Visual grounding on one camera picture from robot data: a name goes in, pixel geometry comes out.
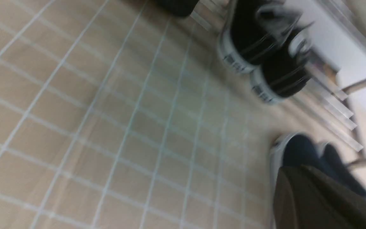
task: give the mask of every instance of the tiled floor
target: tiled floor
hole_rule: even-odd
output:
[[[214,44],[151,0],[0,0],[0,229],[265,228],[275,137],[349,155]]]

